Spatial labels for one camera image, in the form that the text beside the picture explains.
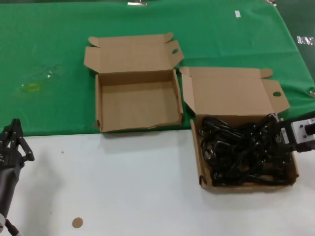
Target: power cord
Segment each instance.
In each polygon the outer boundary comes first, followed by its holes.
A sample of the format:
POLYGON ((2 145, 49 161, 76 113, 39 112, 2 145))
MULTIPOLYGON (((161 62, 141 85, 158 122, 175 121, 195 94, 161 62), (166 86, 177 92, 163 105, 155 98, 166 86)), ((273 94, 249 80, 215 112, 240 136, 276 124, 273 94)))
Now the power cord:
POLYGON ((272 129, 278 121, 275 114, 269 114, 261 122, 232 127, 206 116, 198 131, 213 186, 245 182, 287 185, 286 168, 291 155, 274 139, 272 129))

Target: box lid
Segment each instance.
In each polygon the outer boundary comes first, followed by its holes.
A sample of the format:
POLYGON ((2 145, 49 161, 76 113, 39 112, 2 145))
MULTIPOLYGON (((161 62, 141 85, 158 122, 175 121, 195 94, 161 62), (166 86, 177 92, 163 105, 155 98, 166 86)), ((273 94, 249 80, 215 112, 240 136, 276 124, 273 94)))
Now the box lid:
POLYGON ((247 116, 290 107, 271 69, 181 67, 184 100, 199 115, 247 116))
POLYGON ((173 33, 123 37, 89 37, 84 65, 98 73, 173 69, 183 58, 173 33))

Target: green tablecloth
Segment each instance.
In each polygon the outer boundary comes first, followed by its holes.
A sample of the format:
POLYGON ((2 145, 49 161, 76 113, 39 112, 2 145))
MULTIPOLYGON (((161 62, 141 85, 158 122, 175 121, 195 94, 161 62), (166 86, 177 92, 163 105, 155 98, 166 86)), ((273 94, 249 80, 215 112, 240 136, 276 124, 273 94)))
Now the green tablecloth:
MULTIPOLYGON (((0 32, 0 127, 20 118, 26 135, 98 132, 94 75, 83 65, 89 36, 173 32, 183 65, 269 67, 291 104, 285 118, 315 108, 314 82, 263 0, 8 4, 0 7, 0 32)), ((190 117, 185 107, 184 125, 166 129, 189 128, 190 117)))
POLYGON ((277 0, 277 9, 315 80, 315 45, 298 44, 297 36, 315 38, 314 0, 277 0))

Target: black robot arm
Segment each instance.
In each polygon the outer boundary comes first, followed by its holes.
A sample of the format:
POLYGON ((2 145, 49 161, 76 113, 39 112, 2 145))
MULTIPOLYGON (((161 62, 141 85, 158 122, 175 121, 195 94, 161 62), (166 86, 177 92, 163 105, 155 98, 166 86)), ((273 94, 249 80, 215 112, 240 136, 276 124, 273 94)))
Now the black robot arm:
POLYGON ((0 133, 0 233, 5 226, 14 189, 25 161, 34 161, 34 155, 23 137, 20 120, 13 119, 0 133), (25 156, 18 151, 19 146, 25 156))

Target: empty cardboard box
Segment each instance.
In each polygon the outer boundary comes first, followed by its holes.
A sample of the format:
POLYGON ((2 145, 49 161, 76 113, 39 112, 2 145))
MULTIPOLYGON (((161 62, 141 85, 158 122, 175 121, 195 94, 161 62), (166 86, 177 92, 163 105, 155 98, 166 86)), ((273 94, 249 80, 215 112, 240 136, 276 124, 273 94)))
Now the empty cardboard box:
MULTIPOLYGON (((257 122, 270 113, 279 113, 290 107, 278 81, 265 79, 271 69, 181 67, 183 94, 186 104, 195 112, 191 120, 199 184, 202 188, 233 190, 266 190, 285 186, 245 183, 241 186, 214 187, 210 167, 202 155, 198 128, 207 115, 217 116, 230 125, 257 122)), ((287 173, 290 185, 298 177, 294 156, 287 173)))
POLYGON ((180 125, 181 93, 174 67, 184 58, 173 34, 96 38, 84 65, 96 71, 101 132, 180 125))

